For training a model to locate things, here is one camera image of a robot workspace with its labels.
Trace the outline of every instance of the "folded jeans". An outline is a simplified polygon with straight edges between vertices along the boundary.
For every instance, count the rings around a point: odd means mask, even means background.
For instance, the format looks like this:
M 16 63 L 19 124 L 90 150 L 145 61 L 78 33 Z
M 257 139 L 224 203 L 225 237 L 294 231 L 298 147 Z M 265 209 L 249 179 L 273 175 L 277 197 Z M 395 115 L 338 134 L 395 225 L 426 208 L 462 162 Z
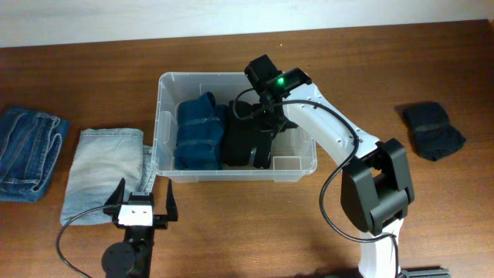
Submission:
M 63 203 L 60 222 L 104 205 L 121 178 L 125 196 L 131 192 L 151 192 L 156 174 L 151 168 L 152 147 L 143 145 L 143 132 L 137 129 L 102 129 L 81 132 Z M 74 225 L 111 222 L 102 211 L 77 219 Z
M 221 170 L 221 143 L 225 133 L 226 105 L 216 105 L 212 93 L 187 100 L 177 109 L 177 148 L 174 168 Z
M 44 196 L 69 121 L 10 107 L 0 118 L 0 201 L 37 202 Z

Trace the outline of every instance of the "plastic container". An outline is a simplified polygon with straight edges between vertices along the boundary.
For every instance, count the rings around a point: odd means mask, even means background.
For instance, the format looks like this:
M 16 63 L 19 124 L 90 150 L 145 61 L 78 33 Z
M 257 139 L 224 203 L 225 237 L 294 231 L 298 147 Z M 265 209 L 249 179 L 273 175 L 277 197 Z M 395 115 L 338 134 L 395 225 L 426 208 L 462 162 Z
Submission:
M 176 182 L 198 181 L 298 181 L 317 167 L 316 142 L 302 128 L 287 130 L 272 143 L 269 169 L 224 166 L 220 171 L 183 171 L 174 169 L 173 152 L 177 143 L 178 104 L 212 92 L 217 104 L 228 104 L 251 85 L 244 73 L 165 73 L 160 77 L 154 123 L 151 164 L 157 175 Z M 242 100 L 258 103 L 255 92 Z

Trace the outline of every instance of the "dark blue jeans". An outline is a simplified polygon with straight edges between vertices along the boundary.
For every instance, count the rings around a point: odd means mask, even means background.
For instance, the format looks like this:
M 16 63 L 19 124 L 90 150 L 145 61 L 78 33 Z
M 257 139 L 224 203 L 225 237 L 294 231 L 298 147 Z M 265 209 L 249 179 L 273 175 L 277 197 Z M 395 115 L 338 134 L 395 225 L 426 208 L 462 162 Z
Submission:
M 0 116 L 0 201 L 44 196 L 68 130 L 67 120 L 22 107 Z
M 178 105 L 177 148 L 174 167 L 178 170 L 221 170 L 221 145 L 228 107 L 216 105 L 212 93 Z

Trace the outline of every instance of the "wire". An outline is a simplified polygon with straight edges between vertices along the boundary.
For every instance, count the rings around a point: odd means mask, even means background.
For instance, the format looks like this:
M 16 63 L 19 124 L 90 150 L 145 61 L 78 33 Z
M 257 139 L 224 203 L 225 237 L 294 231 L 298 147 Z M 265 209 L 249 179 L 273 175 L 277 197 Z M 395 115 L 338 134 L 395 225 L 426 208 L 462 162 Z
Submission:
M 254 90 L 254 88 L 250 88 L 250 89 L 247 89 L 247 90 L 243 90 L 241 93 L 239 93 L 239 95 L 235 98 L 235 100 L 233 100 L 233 114 L 235 115 L 235 117 L 239 120 L 243 120 L 243 118 L 245 117 L 239 117 L 239 115 L 237 114 L 237 100 L 239 100 L 239 97 L 241 97 L 244 93 L 247 93 L 247 92 L 250 92 Z
M 62 234 L 65 231 L 65 229 L 67 229 L 67 227 L 72 222 L 76 221 L 77 219 L 81 218 L 82 216 L 85 216 L 86 214 L 89 214 L 91 212 L 98 211 L 100 209 L 110 209 L 110 208 L 116 208 L 116 207 L 118 207 L 118 205 L 101 205 L 101 206 L 96 207 L 96 208 L 88 209 L 85 212 L 81 212 L 80 214 L 72 217 L 69 221 L 67 221 L 67 223 L 65 223 L 65 225 L 60 229 L 59 235 L 56 237 L 56 241 L 55 241 L 56 252 L 59 254 L 59 257 L 62 260 L 62 262 L 64 262 L 73 271 L 77 272 L 78 274 L 80 274 L 83 277 L 91 278 L 91 276 L 87 275 L 82 270 L 75 267 L 72 263 L 69 263 L 69 261 L 65 258 L 65 256 L 62 254 L 62 251 L 60 250 L 60 238 L 62 237 Z
M 336 119 L 338 119 L 338 121 L 341 122 L 348 129 L 348 131 L 352 134 L 352 136 L 354 138 L 354 146 L 355 147 L 352 150 L 352 152 L 350 153 L 350 155 L 348 155 L 348 157 L 336 169 L 334 169 L 333 173 L 331 173 L 331 175 L 328 177 L 328 179 L 324 182 L 324 185 L 321 188 L 321 191 L 320 191 L 320 194 L 319 194 L 319 208 L 320 208 L 321 213 L 323 214 L 324 220 L 326 220 L 326 222 L 328 223 L 328 225 L 336 233 L 338 233 L 340 236 L 344 237 L 345 239 L 349 239 L 351 241 L 359 242 L 359 243 L 373 243 L 373 242 L 378 242 L 378 241 L 380 241 L 382 239 L 390 238 L 391 241 L 393 242 L 393 247 L 394 247 L 394 258 L 395 258 L 395 267 L 396 267 L 396 273 L 395 273 L 395 276 L 394 277 L 395 278 L 398 278 L 398 276 L 399 276 L 398 242 L 396 240 L 396 235 L 395 234 L 393 234 L 393 233 L 383 233 L 383 234 L 380 234 L 379 236 L 376 236 L 373 239 L 361 239 L 361 238 L 357 238 L 357 237 L 354 237 L 354 236 L 350 236 L 350 235 L 346 234 L 345 232 L 343 232 L 342 230 L 340 230 L 336 225 L 334 225 L 334 223 L 331 221 L 330 217 L 327 215 L 326 209 L 324 208 L 324 195 L 326 194 L 326 190 L 327 190 L 328 186 L 330 185 L 330 183 L 334 179 L 334 177 L 336 177 L 338 175 L 338 173 L 340 173 L 340 171 L 343 169 L 343 167 L 345 167 L 350 162 L 350 160 L 352 160 L 352 158 L 354 158 L 355 154 L 358 151 L 360 139 L 359 139 L 359 137 L 357 135 L 357 132 L 355 132 L 354 129 L 350 126 L 350 124 L 345 119 L 343 119 L 343 117 L 341 117 L 337 112 L 335 112 L 334 110 L 331 110 L 330 108 L 322 105 L 321 103 L 313 102 L 313 101 L 310 101 L 310 100 L 287 100 L 287 101 L 283 101 L 282 103 L 274 103 L 274 104 L 268 105 L 267 107 L 259 108 L 258 110 L 252 112 L 250 115 L 247 115 L 247 116 L 244 116 L 244 117 L 239 117 L 238 114 L 235 111 L 235 109 L 236 109 L 236 101 L 239 99 L 239 97 L 241 95 L 243 95 L 244 93 L 247 93 L 247 92 L 249 92 L 251 90 L 254 90 L 254 89 L 251 88 L 251 89 L 242 91 L 235 98 L 235 100 L 233 102 L 233 114 L 235 115 L 235 117 L 238 120 L 252 119 L 253 117 L 259 115 L 260 113 L 264 113 L 264 111 L 266 111 L 267 109 L 273 108 L 273 107 L 280 107 L 280 106 L 288 105 L 288 104 L 301 103 L 301 104 L 313 105 L 314 108 L 319 107 L 322 110 L 325 110 L 329 114 L 333 115 Z

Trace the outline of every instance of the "wooden surface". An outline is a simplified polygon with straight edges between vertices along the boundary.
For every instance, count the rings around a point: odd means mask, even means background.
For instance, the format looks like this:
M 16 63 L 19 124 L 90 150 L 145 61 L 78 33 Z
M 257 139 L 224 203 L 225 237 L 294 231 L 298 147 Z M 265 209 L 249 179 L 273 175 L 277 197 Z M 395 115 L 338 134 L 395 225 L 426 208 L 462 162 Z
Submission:
M 57 257 L 70 165 L 88 127 L 135 127 L 151 144 L 157 80 L 168 71 L 239 72 L 268 53 L 298 66 L 354 123 L 408 149 L 416 200 L 400 234 L 401 266 L 443 266 L 455 278 L 492 276 L 494 266 L 494 48 L 488 21 L 282 32 L 247 36 L 0 49 L 0 104 L 44 110 L 72 126 L 46 196 L 0 203 L 0 276 L 76 277 Z M 468 139 L 437 162 L 419 158 L 397 107 L 435 100 Z M 155 236 L 153 277 L 292 277 L 355 268 L 359 246 L 324 222 L 320 186 L 335 164 L 318 148 L 316 172 L 298 183 L 176 184 L 180 221 Z M 164 212 L 166 178 L 154 184 Z M 340 203 L 327 209 L 357 235 Z M 105 248 L 123 238 L 112 225 L 71 227 L 62 249 L 102 276 Z

